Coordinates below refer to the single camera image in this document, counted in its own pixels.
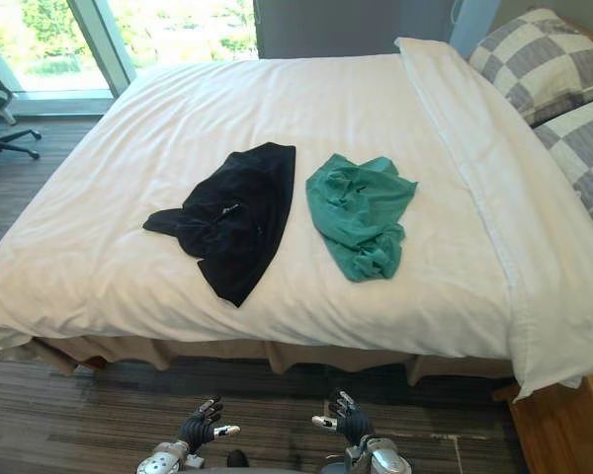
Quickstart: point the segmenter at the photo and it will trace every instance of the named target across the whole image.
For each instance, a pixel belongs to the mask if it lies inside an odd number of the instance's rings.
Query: headboard
[[[571,25],[572,27],[574,27],[576,30],[578,30],[579,32],[581,32],[583,35],[586,35],[589,38],[591,38],[591,40],[593,41],[593,34],[591,32],[589,32],[585,28],[582,28],[581,26],[577,25],[575,22],[573,22],[572,20],[569,20],[568,18],[565,18],[565,17],[561,17],[561,18],[565,22],[567,22],[569,25]]]

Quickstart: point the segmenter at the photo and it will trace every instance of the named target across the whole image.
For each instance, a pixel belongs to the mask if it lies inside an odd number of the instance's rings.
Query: clothing
[[[295,182],[293,146],[233,152],[182,208],[154,212],[143,228],[178,238],[215,293],[239,307],[281,242]]]
[[[397,220],[417,183],[400,178],[388,158],[357,166],[334,154],[305,188],[314,226],[345,277],[393,277],[405,235]]]

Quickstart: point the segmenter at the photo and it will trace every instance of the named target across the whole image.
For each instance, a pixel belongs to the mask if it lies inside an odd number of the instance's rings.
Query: window
[[[66,0],[0,0],[0,55],[17,92],[108,89]]]
[[[253,0],[109,0],[136,72],[155,65],[257,59]]]

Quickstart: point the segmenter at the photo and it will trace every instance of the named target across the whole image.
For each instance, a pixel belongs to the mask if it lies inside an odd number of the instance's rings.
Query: striped carpet
[[[0,154],[0,237],[52,171],[94,125],[93,119],[21,121],[43,134],[27,155]],[[6,133],[0,125],[0,133]],[[158,442],[169,440],[201,401],[220,394],[223,420],[239,436],[203,450],[223,466],[232,448],[255,467],[316,472],[324,457],[341,453],[340,436],[314,427],[325,396],[343,386],[362,403],[382,435],[393,438],[417,474],[526,472],[507,408],[490,401],[500,383],[478,378],[428,377],[410,388],[403,367],[349,374],[299,365],[274,374],[261,361],[179,359],[160,372],[127,361],[103,372],[79,368],[64,376],[41,362],[0,361],[0,473],[135,472]]]

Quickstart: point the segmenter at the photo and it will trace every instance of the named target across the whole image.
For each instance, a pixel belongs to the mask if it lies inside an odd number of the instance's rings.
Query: gray and white pillow
[[[593,101],[593,41],[552,10],[533,10],[494,31],[469,63],[530,125]]]
[[[593,218],[593,102],[534,130]]]

